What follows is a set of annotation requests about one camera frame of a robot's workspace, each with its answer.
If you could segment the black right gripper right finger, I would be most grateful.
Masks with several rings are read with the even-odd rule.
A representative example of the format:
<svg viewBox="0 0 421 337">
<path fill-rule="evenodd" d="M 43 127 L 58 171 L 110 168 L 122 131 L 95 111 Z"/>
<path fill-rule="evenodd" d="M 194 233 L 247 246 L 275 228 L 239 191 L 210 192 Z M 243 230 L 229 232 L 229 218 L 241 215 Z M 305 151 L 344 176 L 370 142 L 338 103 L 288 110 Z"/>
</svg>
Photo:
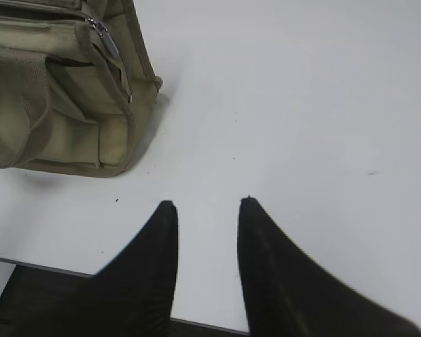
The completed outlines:
<svg viewBox="0 0 421 337">
<path fill-rule="evenodd" d="M 237 256 L 251 336 L 421 336 L 316 264 L 252 197 L 241 200 Z"/>
</svg>

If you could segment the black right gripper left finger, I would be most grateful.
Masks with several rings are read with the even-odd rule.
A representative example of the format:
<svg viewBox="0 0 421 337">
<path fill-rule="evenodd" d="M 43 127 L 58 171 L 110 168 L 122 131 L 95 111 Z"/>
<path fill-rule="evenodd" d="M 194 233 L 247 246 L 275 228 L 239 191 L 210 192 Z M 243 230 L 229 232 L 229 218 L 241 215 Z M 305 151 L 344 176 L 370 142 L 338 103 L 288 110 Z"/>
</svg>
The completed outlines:
<svg viewBox="0 0 421 337">
<path fill-rule="evenodd" d="M 162 201 L 92 277 L 17 267 L 0 299 L 0 336 L 167 336 L 177 272 L 178 212 Z"/>
</svg>

